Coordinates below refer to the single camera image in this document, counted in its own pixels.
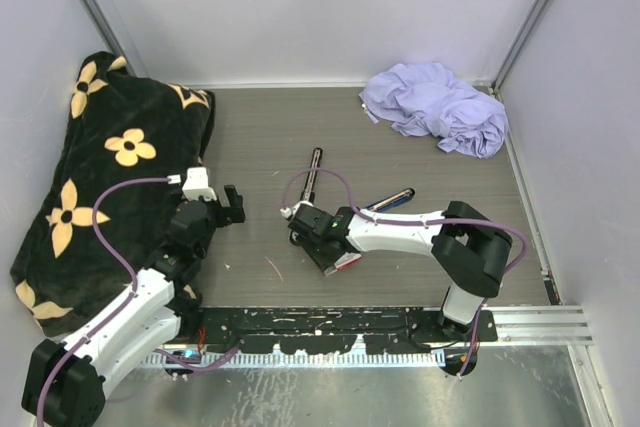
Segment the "red white staple box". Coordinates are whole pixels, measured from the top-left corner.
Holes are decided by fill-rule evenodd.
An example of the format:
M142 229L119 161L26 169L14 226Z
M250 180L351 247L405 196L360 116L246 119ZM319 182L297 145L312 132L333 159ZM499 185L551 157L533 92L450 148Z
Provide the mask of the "red white staple box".
M345 253L339 259L337 259L333 264L327 267L323 273L325 276L332 275L339 271L344 270L346 267L358 262L361 259L360 253Z

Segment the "black stapler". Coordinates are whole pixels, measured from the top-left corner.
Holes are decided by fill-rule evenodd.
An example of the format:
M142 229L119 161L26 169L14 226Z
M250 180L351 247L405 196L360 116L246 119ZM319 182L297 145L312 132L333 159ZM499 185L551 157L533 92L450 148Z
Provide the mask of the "black stapler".
M306 175L306 180L304 182L304 186L300 195L300 201L313 202L315 198L315 184L318 171L317 169L321 166L323 158L323 149L320 147L316 147L311 156L311 162L309 165L309 171Z

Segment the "blue stapler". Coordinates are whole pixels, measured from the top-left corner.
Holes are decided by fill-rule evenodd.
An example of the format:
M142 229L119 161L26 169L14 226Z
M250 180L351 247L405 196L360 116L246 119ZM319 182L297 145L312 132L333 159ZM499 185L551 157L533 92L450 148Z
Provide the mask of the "blue stapler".
M411 201L414 196L415 190L411 187L408 187L367 205L365 209L372 212L385 212L400 205L406 204L407 202Z

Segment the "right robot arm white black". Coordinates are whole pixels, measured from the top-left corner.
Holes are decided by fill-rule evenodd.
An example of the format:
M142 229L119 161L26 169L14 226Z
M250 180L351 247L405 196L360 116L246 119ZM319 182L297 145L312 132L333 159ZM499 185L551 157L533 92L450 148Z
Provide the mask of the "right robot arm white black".
M325 275L374 251L436 260L451 279L438 326L452 341L465 338L481 304L498 295L513 244L503 228L460 201L450 202L443 211L416 215L350 207L330 214L300 201L283 208L281 215L297 244Z

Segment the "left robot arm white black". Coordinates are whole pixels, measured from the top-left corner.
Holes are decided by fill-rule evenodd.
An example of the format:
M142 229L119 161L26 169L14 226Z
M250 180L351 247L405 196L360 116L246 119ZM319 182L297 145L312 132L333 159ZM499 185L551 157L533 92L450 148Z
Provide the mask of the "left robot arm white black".
M212 187L182 188L183 202L169 238L135 271L91 224L103 247L125 268L131 283L95 317L60 342L33 351L22 407L39 426L92 426L113 390L151 351L174 339L194 340L199 317L180 298L200 271L216 229L245 221L244 198L224 188L222 205Z

